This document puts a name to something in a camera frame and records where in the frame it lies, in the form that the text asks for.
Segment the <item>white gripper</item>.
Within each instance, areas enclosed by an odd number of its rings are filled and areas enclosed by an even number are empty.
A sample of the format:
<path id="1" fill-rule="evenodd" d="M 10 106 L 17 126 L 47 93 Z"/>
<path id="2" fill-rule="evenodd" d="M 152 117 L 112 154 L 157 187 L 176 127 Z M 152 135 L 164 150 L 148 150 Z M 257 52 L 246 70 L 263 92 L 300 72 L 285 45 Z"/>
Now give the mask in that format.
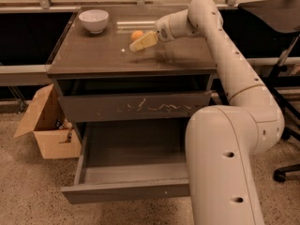
<path id="1" fill-rule="evenodd" d="M 132 52 L 137 52 L 148 47 L 154 46 L 158 40 L 162 42 L 173 41 L 173 35 L 170 27 L 170 15 L 164 16 L 155 22 L 155 30 L 144 33 L 144 35 L 129 45 Z"/>

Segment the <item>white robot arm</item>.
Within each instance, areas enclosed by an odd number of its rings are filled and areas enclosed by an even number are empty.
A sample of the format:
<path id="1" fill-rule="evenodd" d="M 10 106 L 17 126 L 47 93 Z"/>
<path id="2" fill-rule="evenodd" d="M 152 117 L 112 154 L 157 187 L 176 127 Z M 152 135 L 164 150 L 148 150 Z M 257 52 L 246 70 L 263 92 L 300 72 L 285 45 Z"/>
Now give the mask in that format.
<path id="1" fill-rule="evenodd" d="M 227 105 L 195 112 L 186 130 L 186 161 L 195 225 L 264 225 L 250 156 L 280 139 L 284 117 L 270 91 L 223 29 L 213 0 L 192 0 L 136 38 L 137 52 L 158 42 L 200 36 L 216 65 Z"/>

